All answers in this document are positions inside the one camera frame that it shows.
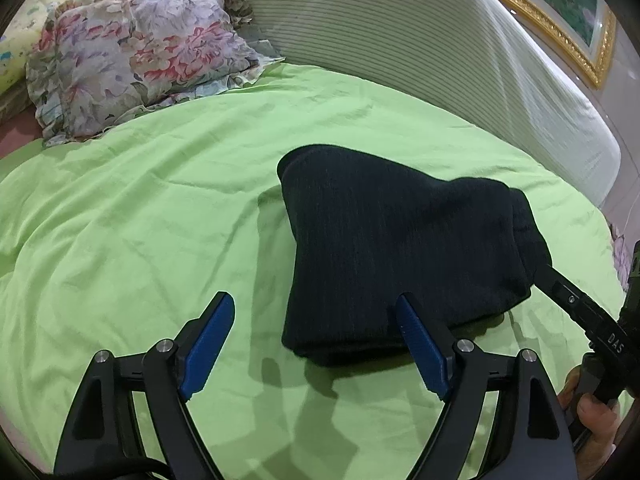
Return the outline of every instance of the human hand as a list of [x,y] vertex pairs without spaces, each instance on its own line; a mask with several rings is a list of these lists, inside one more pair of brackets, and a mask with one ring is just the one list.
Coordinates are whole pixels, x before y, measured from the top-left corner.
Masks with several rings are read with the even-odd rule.
[[[558,394],[558,401],[564,410],[574,396],[574,390],[580,378],[580,367],[571,370],[564,388]],[[620,426],[620,405],[613,409],[600,402],[591,394],[584,394],[578,402],[578,418],[591,436],[575,457],[578,466],[578,478],[587,480],[609,459],[614,449],[613,441]]]

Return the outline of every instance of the black folded cloth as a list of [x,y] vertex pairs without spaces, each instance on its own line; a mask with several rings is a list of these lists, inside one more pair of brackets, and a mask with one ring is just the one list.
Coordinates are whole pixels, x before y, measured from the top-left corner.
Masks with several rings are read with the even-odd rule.
[[296,239],[282,343],[319,365],[404,351],[389,310],[403,292],[455,327],[525,300],[551,264],[524,193],[495,180],[321,144],[287,153],[278,177]]

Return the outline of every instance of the painting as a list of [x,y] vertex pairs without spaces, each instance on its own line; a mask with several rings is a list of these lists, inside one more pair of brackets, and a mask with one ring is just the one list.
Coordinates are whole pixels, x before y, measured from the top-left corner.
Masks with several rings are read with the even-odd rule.
[[604,0],[502,0],[544,35],[585,82],[599,88],[613,53],[616,20]]

